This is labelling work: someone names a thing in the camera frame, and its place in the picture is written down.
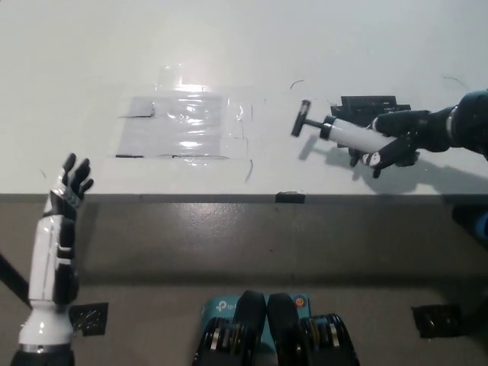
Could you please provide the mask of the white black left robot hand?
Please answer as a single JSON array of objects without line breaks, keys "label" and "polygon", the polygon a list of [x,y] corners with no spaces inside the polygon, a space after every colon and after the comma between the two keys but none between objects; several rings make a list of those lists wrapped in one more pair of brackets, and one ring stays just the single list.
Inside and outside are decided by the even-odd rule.
[{"label": "white black left robot hand", "polygon": [[48,352],[72,341],[69,309],[79,289],[75,224],[85,192],[94,183],[90,161],[76,160],[70,153],[61,165],[37,223],[28,291],[31,312],[18,338],[26,352]]}]

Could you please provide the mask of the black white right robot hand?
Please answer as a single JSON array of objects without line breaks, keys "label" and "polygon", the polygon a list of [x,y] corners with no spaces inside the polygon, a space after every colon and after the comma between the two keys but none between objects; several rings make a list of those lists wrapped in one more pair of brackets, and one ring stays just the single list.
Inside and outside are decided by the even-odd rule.
[{"label": "black white right robot hand", "polygon": [[393,142],[373,153],[350,148],[350,166],[359,162],[373,169],[373,177],[378,178],[383,169],[397,165],[414,165],[418,150],[443,153],[451,148],[449,118],[454,107],[431,111],[399,111],[378,115],[369,125],[384,136],[392,137]]}]

